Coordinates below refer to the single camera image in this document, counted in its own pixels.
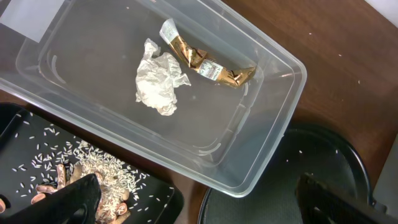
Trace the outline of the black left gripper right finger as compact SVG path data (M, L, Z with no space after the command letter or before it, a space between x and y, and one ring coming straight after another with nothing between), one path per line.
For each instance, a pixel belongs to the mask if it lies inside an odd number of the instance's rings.
M397 219L357 201L309 174L300 176L295 196L304 224L397 224Z

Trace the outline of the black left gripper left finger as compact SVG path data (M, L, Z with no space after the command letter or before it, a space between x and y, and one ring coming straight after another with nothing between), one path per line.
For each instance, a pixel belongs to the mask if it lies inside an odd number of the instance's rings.
M100 199L98 179L89 174L12 216L2 218L1 223L94 223Z

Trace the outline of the white napkin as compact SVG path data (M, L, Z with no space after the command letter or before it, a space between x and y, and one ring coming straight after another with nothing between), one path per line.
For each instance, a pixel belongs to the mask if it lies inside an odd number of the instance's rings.
M144 54L136 75L136 101L156 109L162 116L170 116L177 109L175 89L191 83L177 59L160 50L154 41L144 42Z

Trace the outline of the gold snack wrapper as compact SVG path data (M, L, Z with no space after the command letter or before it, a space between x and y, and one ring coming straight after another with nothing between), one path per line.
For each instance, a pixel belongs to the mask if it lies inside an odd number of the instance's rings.
M178 33L173 19L162 24L159 35L184 64L207 79L237 88L255 75L255 67L228 70L208 52L188 45Z

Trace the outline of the grey dishwasher rack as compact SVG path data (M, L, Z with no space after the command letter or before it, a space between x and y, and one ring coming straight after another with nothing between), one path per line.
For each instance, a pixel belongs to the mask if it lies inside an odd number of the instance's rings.
M374 208L397 219L397 137L373 191Z

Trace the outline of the clear plastic waste bin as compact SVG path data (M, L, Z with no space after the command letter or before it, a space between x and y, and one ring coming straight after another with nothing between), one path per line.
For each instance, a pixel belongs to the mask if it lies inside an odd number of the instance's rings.
M228 69L231 88L182 65L189 85L162 116L136 101L144 42L173 19L192 47ZM1 89L233 197L268 165L307 79L302 62L221 1L2 1Z

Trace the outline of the round black serving tray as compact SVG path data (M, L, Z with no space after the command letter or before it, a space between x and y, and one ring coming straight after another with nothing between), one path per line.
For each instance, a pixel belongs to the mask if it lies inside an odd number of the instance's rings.
M295 188L304 173L372 203L366 168L345 138L322 126L292 124L252 192L233 198L207 190L198 223L301 223Z

